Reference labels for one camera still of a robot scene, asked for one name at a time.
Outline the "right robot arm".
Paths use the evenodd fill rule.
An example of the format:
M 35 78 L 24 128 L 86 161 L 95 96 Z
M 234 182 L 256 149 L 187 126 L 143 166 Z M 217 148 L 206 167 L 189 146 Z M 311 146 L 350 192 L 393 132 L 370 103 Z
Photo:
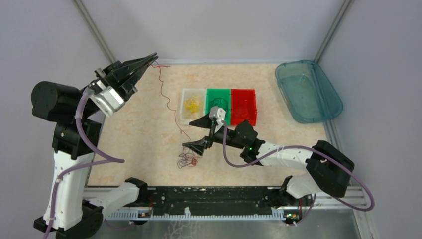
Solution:
M 209 130 L 202 139 L 182 144 L 199 156 L 214 143 L 219 143 L 223 146 L 223 157 L 231 167 L 282 166 L 301 170 L 301 175 L 286 177 L 281 186 L 280 198 L 286 205 L 319 192 L 336 198 L 345 196 L 354 163 L 327 141 L 319 140 L 312 147 L 275 145 L 259 139 L 258 132 L 247 120 L 235 129 L 229 129 L 224 121 L 209 116 L 189 125 Z

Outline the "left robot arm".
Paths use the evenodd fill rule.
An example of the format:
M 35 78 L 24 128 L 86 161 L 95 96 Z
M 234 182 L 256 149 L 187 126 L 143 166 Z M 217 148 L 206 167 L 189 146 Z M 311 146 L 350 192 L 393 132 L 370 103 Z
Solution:
M 152 53 L 98 68 L 96 78 L 81 89 L 49 81 L 33 87 L 32 114 L 56 125 L 49 203 L 44 215 L 33 224 L 45 238 L 54 232 L 58 239 L 87 239 L 118 209 L 152 202 L 147 183 L 136 178 L 90 200 L 83 194 L 93 166 L 123 163 L 123 159 L 98 148 L 102 125 L 90 116 L 102 112 L 110 117 L 119 111 L 137 92 L 137 82 L 157 59 L 158 54 Z

